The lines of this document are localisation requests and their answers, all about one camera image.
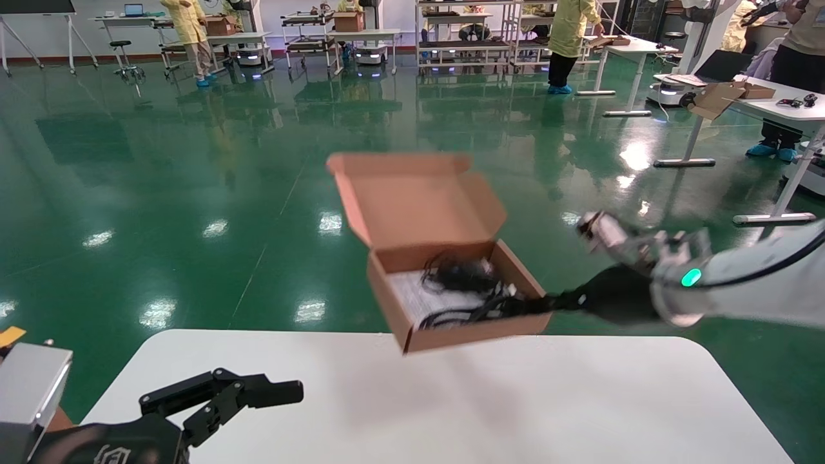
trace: laptop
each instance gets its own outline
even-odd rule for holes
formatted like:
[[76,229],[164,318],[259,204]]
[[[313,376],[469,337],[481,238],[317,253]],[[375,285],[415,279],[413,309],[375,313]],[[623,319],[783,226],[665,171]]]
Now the laptop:
[[716,50],[693,74],[667,76],[667,78],[694,87],[705,87],[709,83],[727,83],[733,81],[737,74],[745,70],[752,59],[752,54]]
[[143,17],[144,5],[143,3],[126,3],[123,6],[124,17]]

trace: white robotic arm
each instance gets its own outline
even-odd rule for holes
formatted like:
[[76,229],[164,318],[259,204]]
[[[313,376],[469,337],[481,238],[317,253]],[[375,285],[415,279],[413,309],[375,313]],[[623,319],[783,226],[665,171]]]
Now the white robotic arm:
[[649,279],[651,304],[670,324],[721,316],[825,328],[825,221],[717,254],[704,229],[646,234],[605,212],[585,214],[578,231]]

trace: robot logo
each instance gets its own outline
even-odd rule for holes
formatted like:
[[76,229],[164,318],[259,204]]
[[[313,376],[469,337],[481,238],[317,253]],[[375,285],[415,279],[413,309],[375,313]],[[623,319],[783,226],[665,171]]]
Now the robot logo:
[[103,445],[101,450],[95,456],[94,464],[126,464],[129,460],[130,449],[124,447],[117,447],[107,451],[109,445]]

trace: yellow lab coat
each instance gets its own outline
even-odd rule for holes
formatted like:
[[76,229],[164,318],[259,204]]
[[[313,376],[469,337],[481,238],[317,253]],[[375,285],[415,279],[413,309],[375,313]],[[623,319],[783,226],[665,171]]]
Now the yellow lab coat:
[[206,19],[204,11],[200,8],[198,0],[187,0],[190,7],[184,7],[178,0],[160,0],[160,3],[169,10],[172,17],[172,24],[175,25],[175,32],[181,38],[184,45],[197,44],[206,41],[206,31],[198,22],[199,19]]
[[[719,47],[720,50],[735,51],[737,53],[742,53],[742,50],[745,50],[745,32],[747,32],[747,27],[741,26],[739,23],[742,22],[742,18],[748,12],[756,9],[757,6],[754,5],[751,0],[742,0],[742,2],[739,3],[739,6],[736,7],[736,10],[733,12],[733,16],[730,18],[728,29],[724,32],[722,46]],[[761,17],[757,19],[757,22],[754,22],[752,26],[760,26],[763,22],[767,21],[767,19],[768,17]]]
[[550,28],[550,51],[568,58],[579,56],[588,22],[601,22],[596,0],[560,0]]
[[362,7],[358,3],[358,0],[355,0],[353,2],[348,2],[347,0],[341,0],[341,2],[338,3],[338,11],[339,12],[363,12],[364,7]]

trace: cardboard box on table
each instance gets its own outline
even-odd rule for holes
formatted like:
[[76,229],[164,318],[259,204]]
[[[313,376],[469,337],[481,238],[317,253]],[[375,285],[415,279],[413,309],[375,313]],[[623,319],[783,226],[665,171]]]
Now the cardboard box on table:
[[587,42],[587,46],[594,49],[605,45],[630,45],[630,39],[625,36],[602,36],[591,39]]
[[363,12],[337,12],[332,17],[338,32],[361,32],[365,28]]
[[418,330],[388,275],[422,270],[439,253],[487,258],[498,276],[528,298],[545,291],[495,235],[507,213],[469,158],[443,154],[334,154],[335,177],[350,229],[368,247],[367,279],[404,353],[511,335],[538,334],[550,314]]
[[231,36],[235,32],[234,17],[206,17],[206,35]]
[[711,83],[702,88],[693,103],[687,106],[691,113],[705,119],[714,120],[724,113],[733,101],[745,93],[744,86],[738,83]]

